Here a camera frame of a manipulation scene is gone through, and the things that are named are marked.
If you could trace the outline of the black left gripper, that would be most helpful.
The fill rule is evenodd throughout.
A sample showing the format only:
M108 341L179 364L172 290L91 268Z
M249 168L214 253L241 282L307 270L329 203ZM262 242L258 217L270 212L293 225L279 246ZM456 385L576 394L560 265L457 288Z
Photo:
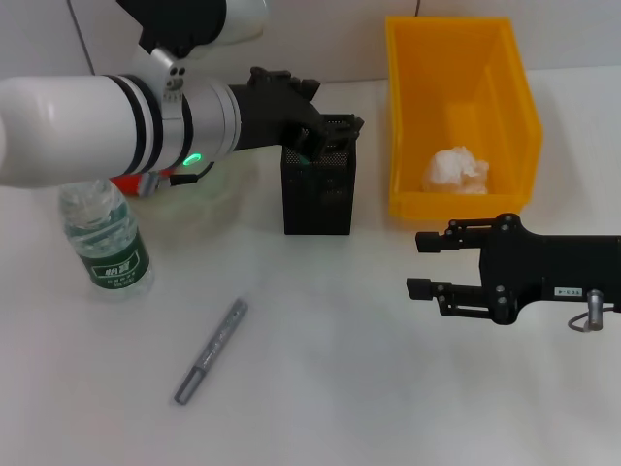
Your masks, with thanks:
M356 115L322 115L312 104L319 88L320 82L300 80L288 71L251 68L246 84L231 87L241 119L235 150L282 146L315 160L356 142L365 121Z

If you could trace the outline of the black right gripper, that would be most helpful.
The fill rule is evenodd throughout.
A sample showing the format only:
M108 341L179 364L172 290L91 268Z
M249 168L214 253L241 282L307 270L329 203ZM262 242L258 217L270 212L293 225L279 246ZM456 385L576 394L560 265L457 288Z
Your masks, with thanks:
M540 235L519 216L452 219L442 233L418 232L417 250L481 250L480 286L407 279L412 301L436 300L442 316L512 325L536 302L585 303L598 291L620 311L620 238L613 235Z

